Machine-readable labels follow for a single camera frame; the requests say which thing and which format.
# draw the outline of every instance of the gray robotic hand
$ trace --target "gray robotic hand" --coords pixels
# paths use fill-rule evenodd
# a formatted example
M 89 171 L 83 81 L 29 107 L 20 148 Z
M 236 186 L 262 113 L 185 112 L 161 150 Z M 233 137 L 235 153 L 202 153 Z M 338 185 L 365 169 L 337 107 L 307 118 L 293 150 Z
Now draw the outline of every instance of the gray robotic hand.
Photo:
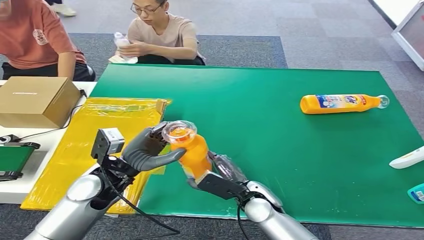
M 155 127 L 144 129 L 126 146 L 122 158 L 139 172 L 150 171 L 178 161 L 186 153 L 184 148 L 159 155 L 167 145 L 162 137 L 162 130 L 167 123 L 163 121 Z

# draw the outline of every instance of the man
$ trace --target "man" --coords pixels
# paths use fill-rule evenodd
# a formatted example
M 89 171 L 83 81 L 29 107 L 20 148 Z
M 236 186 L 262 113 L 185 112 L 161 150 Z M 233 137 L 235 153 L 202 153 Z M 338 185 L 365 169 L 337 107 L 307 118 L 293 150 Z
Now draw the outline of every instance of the man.
M 0 0 L 0 55 L 9 60 L 2 65 L 4 80 L 12 76 L 95 79 L 83 53 L 44 0 Z
M 120 47 L 119 54 L 138 57 L 139 64 L 205 65 L 194 24 L 168 13 L 169 7 L 167 0 L 133 0 L 138 17 L 128 30 L 132 44 Z

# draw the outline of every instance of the orange juice bottle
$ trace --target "orange juice bottle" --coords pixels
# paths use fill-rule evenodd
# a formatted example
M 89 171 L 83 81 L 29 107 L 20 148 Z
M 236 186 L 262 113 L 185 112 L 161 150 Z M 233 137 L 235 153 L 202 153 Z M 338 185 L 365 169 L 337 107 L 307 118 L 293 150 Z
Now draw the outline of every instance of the orange juice bottle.
M 363 112 L 371 108 L 385 109 L 389 102 L 385 95 L 306 95 L 300 100 L 300 109 L 304 114 Z
M 207 157 L 208 145 L 205 139 L 197 134 L 197 128 L 192 122 L 169 122 L 163 128 L 162 136 L 171 144 L 171 150 L 187 150 L 179 160 L 187 177 L 198 179 L 206 170 L 212 171 L 212 164 Z

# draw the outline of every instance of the robotic arm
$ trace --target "robotic arm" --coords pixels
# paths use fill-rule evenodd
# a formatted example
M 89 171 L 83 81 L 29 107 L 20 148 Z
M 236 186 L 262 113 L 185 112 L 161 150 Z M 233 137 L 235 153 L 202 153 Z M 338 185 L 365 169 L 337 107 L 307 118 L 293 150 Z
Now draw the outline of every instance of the robotic arm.
M 318 240 L 284 212 L 281 200 L 271 190 L 260 182 L 248 180 L 226 155 L 209 152 L 209 159 L 219 174 L 207 171 L 195 180 L 197 188 L 226 200 L 235 198 L 237 214 L 242 209 L 270 240 Z
M 83 239 L 120 199 L 116 191 L 122 194 L 140 172 L 180 159 L 185 149 L 158 156 L 167 144 L 161 135 L 165 124 L 142 131 L 125 148 L 122 158 L 111 155 L 121 152 L 124 146 L 124 137 L 118 129 L 99 129 L 91 151 L 97 163 L 70 186 L 25 240 Z
M 166 155 L 162 129 L 167 122 L 146 128 L 124 146 L 117 128 L 99 129 L 91 151 L 97 164 L 79 177 L 60 202 L 25 240 L 81 240 L 140 172 L 178 161 L 186 152 L 179 148 Z M 235 198 L 239 210 L 257 223 L 271 240 L 318 240 L 294 218 L 284 213 L 282 203 L 267 187 L 249 181 L 225 155 L 209 152 L 216 171 L 207 171 L 190 185 L 223 199 Z

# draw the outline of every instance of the cable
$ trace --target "cable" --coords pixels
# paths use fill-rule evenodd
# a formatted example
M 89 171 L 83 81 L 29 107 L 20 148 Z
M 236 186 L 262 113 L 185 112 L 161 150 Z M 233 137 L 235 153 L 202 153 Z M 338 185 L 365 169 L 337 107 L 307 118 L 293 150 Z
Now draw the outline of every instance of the cable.
M 181 232 L 175 228 L 172 228 L 162 222 L 160 222 L 159 220 L 153 218 L 152 216 L 148 215 L 147 213 L 145 213 L 144 211 L 142 211 L 140 208 L 136 207 L 134 204 L 132 204 L 128 199 L 126 199 L 116 188 L 115 186 L 112 184 L 111 180 L 109 179 L 109 177 L 107 176 L 105 170 L 103 169 L 102 166 L 100 166 L 100 171 L 103 174 L 104 178 L 106 179 L 107 183 L 110 185 L 110 187 L 112 188 L 112 190 L 118 195 L 118 197 L 120 199 L 122 199 L 126 204 L 128 204 L 132 209 L 134 209 L 135 211 L 137 211 L 139 214 L 141 214 L 142 216 L 146 217 L 147 219 L 149 219 L 150 221 L 154 222 L 155 224 L 168 229 L 170 231 L 172 231 L 172 233 L 167 233 L 167 234 L 161 234 L 161 235 L 153 235 L 153 236 L 146 236 L 146 237 L 142 237 L 142 238 L 137 238 L 135 240 L 144 240 L 144 239 L 155 239 L 155 238 L 162 238 L 162 237 L 167 237 L 167 236 L 173 236 L 173 235 L 178 235 Z
M 41 134 L 48 134 L 48 133 L 51 133 L 51 132 L 54 132 L 54 131 L 57 131 L 57 130 L 61 130 L 61 129 L 67 128 L 69 126 L 69 124 L 71 123 L 72 116 L 74 115 L 75 110 L 77 108 L 81 107 L 81 106 L 82 105 L 78 105 L 78 106 L 74 106 L 72 108 L 72 110 L 70 111 L 70 114 L 69 114 L 69 121 L 67 122 L 67 124 L 65 126 L 59 127 L 59 128 L 53 129 L 53 130 L 49 130 L 49 131 L 44 131 L 44 132 L 39 132 L 39 133 L 31 134 L 31 135 L 28 135 L 28 136 L 24 136 L 24 137 L 21 137 L 21 138 L 17 139 L 16 141 L 17 142 L 20 142 L 20 141 L 22 141 L 24 139 L 32 138 L 34 136 L 38 136 L 38 135 L 41 135 Z
M 247 233 L 246 233 L 246 231 L 245 231 L 245 228 L 243 227 L 242 219 L 241 219 L 241 217 L 240 217 L 240 209 L 241 209 L 241 208 L 242 208 L 242 204 L 240 203 L 240 204 L 238 205 L 238 207 L 237 207 L 237 222 L 238 222 L 238 225 L 240 226 L 241 232 L 243 233 L 244 237 L 245 237 L 247 240 L 250 240 L 250 238 L 248 237 L 248 235 L 247 235 Z

